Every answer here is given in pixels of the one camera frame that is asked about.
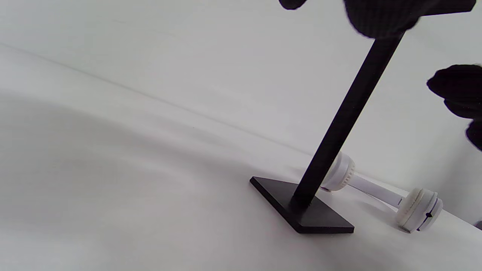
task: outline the gloved hand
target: gloved hand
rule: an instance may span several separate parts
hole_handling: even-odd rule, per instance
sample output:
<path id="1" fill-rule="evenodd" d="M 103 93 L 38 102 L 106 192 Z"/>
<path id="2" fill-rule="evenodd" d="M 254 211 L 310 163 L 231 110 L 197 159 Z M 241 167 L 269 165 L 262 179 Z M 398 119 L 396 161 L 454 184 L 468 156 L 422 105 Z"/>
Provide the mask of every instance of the gloved hand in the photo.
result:
<path id="1" fill-rule="evenodd" d="M 473 119 L 465 134 L 472 144 L 482 150 L 482 67 L 450 66 L 437 71 L 427 86 L 445 99 L 445 105 L 453 114 Z"/>
<path id="2" fill-rule="evenodd" d="M 280 0 L 288 10 L 301 7 L 306 0 Z M 344 0 L 348 18 L 355 29 L 369 38 L 399 35 L 412 28 L 418 19 L 439 0 Z"/>

